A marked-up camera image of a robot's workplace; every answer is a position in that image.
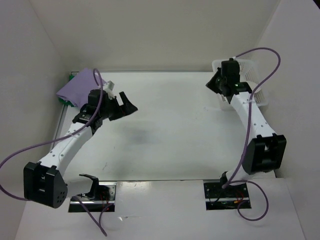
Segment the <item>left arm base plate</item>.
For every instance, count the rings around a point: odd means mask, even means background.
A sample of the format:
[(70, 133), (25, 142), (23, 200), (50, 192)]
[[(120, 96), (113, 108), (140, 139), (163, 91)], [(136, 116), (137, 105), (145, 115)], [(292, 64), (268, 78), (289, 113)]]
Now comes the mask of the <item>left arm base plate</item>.
[(94, 196), (81, 193), (76, 197), (91, 213), (100, 213), (104, 208), (106, 208), (105, 212), (114, 212), (116, 191), (116, 181), (100, 181)]

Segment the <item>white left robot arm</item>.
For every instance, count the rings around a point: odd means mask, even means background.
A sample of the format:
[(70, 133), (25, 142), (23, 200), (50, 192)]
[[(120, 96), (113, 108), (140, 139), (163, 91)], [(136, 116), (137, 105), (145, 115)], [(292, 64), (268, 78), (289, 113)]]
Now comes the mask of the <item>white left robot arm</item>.
[(63, 176), (78, 151), (93, 137), (104, 120), (114, 121), (138, 110), (123, 91), (119, 96), (122, 104), (109, 91), (90, 91), (88, 102), (74, 117), (63, 139), (38, 162), (28, 162), (24, 167), (25, 199), (57, 209), (67, 198), (84, 195), (94, 200), (99, 196), (102, 187), (97, 177), (82, 173), (78, 180), (65, 181)]

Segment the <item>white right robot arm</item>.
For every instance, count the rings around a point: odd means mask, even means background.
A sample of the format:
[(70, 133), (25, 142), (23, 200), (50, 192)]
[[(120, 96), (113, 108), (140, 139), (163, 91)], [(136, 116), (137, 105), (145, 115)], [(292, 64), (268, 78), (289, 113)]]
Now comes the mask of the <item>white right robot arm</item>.
[(234, 169), (224, 172), (220, 178), (220, 193), (230, 197), (237, 191), (237, 185), (250, 180), (253, 175), (279, 169), (287, 140), (267, 123), (250, 85), (247, 81), (241, 81), (241, 65), (237, 60), (215, 60), (212, 66), (215, 73), (206, 87), (226, 99), (246, 128), (239, 163)]

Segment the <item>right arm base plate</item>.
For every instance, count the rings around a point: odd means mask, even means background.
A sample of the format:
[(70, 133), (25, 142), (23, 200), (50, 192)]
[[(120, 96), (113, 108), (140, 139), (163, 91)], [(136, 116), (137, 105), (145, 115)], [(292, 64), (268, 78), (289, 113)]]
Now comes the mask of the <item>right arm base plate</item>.
[(219, 180), (204, 180), (203, 188), (207, 211), (252, 208), (245, 183), (223, 189)]

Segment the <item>green t shirt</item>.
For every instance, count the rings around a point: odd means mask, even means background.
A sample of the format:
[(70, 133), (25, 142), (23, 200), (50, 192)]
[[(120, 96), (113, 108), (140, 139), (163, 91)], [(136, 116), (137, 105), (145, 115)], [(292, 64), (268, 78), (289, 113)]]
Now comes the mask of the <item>green t shirt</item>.
[[(75, 77), (75, 75), (73, 75), (72, 73), (69, 74), (69, 77), (68, 77), (68, 81), (71, 81), (73, 78)], [(69, 101), (69, 100), (64, 100), (62, 98), (58, 98), (59, 102), (64, 105), (64, 106), (71, 106), (71, 107), (74, 107), (74, 105)]]

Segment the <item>purple t shirt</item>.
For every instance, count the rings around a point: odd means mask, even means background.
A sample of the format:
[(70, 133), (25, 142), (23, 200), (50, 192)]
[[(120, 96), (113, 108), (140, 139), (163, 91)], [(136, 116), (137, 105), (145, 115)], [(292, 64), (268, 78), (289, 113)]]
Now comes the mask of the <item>purple t shirt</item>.
[(56, 95), (70, 102), (74, 107), (81, 109), (83, 105), (88, 103), (88, 95), (91, 90), (100, 90), (99, 71), (84, 68), (78, 72), (65, 86), (63, 86)]

